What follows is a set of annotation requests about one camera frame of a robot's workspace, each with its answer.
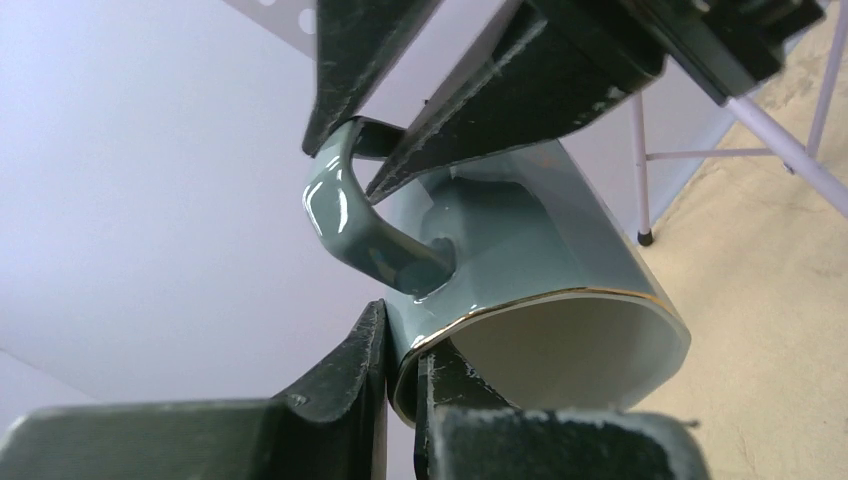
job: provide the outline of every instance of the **white wall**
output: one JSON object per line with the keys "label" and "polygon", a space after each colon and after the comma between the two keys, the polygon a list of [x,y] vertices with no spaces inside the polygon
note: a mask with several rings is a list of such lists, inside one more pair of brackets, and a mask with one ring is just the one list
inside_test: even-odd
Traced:
{"label": "white wall", "polygon": [[[364,113],[408,123],[498,4],[446,1]],[[47,404],[270,395],[381,295],[301,211],[312,68],[220,1],[4,3],[0,424]],[[646,110],[655,148],[704,141],[718,118],[674,69]],[[632,225],[626,113],[566,144]],[[691,170],[653,166],[652,197]],[[389,478],[411,478],[412,432],[390,435]]]}

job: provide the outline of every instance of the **round hole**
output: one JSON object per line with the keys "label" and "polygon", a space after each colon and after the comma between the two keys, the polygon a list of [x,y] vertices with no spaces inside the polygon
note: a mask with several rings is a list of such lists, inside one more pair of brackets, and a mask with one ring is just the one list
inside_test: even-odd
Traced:
{"label": "round hole", "polygon": [[303,33],[315,35],[315,10],[312,8],[301,10],[300,15],[297,16],[297,24]]}

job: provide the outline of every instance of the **mug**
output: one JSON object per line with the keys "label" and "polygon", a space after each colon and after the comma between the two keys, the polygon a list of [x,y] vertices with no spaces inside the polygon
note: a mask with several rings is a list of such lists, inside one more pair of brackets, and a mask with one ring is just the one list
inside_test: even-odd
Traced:
{"label": "mug", "polygon": [[689,331],[557,141],[442,168],[372,208],[353,155],[399,130],[365,118],[316,156],[303,205],[324,247],[391,287],[389,399],[413,424],[417,360],[450,338],[522,408],[628,408],[681,366]]}

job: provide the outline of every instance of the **gold rim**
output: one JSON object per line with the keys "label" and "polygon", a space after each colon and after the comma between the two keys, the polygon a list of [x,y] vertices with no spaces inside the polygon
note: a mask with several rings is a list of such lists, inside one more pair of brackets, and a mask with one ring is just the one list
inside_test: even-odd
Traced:
{"label": "gold rim", "polygon": [[485,307],[479,310],[474,310],[472,312],[466,313],[465,315],[457,318],[446,326],[436,330],[430,335],[418,340],[413,343],[411,347],[409,347],[409,351],[403,356],[403,359],[400,362],[400,367],[398,368],[397,381],[395,385],[390,385],[391,395],[389,396],[389,402],[392,404],[395,412],[398,414],[400,419],[409,426],[415,425],[415,411],[413,410],[411,413],[413,414],[413,418],[409,418],[410,415],[404,411],[403,407],[400,406],[402,403],[400,400],[403,400],[400,395],[400,392],[405,390],[405,386],[409,383],[407,380],[409,369],[409,364],[416,359],[421,353],[427,351],[429,348],[434,346],[441,340],[443,337],[446,337],[449,332],[456,329],[460,325],[464,325],[469,323],[470,320],[473,320],[481,315],[486,315],[490,313],[495,313],[500,310],[506,310],[508,308],[512,308],[522,303],[533,302],[535,300],[541,300],[548,297],[554,297],[557,295],[564,294],[577,294],[577,293],[586,293],[586,294],[594,294],[594,295],[617,295],[623,297],[630,298],[638,298],[641,300],[647,300],[652,304],[661,308],[665,313],[670,315],[672,318],[678,319],[677,313],[675,313],[674,309],[668,305],[666,302],[662,301],[659,297],[655,295],[649,295],[647,293],[635,292],[632,290],[623,290],[617,288],[596,288],[596,287],[577,287],[577,288],[564,288],[562,290],[555,290],[552,292],[541,293],[539,295],[531,295],[529,297],[522,297],[517,300],[511,300],[506,303],[501,303],[499,305],[495,305],[493,307]]}

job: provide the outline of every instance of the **mug rim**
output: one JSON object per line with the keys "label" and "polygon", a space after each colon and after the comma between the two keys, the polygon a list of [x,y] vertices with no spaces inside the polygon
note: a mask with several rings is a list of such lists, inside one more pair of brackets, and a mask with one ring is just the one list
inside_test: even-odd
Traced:
{"label": "mug rim", "polygon": [[603,287],[564,288],[510,300],[490,307],[472,310],[471,312],[451,321],[430,335],[416,341],[409,347],[407,352],[404,354],[403,359],[401,359],[398,367],[398,373],[395,376],[396,380],[394,385],[389,385],[389,403],[392,405],[393,410],[397,413],[403,423],[410,427],[415,426],[417,399],[414,394],[409,394],[411,390],[414,390],[415,378],[417,378],[417,375],[413,375],[413,373],[417,372],[417,368],[413,367],[423,353],[436,346],[440,341],[445,340],[457,331],[471,326],[474,323],[492,315],[529,306],[528,304],[547,303],[568,298],[607,298],[636,303],[659,314],[660,318],[662,318],[662,320],[671,327],[674,333],[677,334],[677,338],[680,341],[676,345],[674,351],[669,354],[669,361],[666,362],[665,368],[658,370],[644,382],[644,385],[649,387],[647,391],[630,394],[630,397],[638,398],[635,400],[633,398],[625,398],[626,401],[623,402],[626,404],[625,408],[636,404],[639,400],[659,387],[680,369],[691,343],[691,335],[689,334],[689,330],[683,324],[683,320],[681,320],[679,314],[669,303],[655,295],[633,290]]}

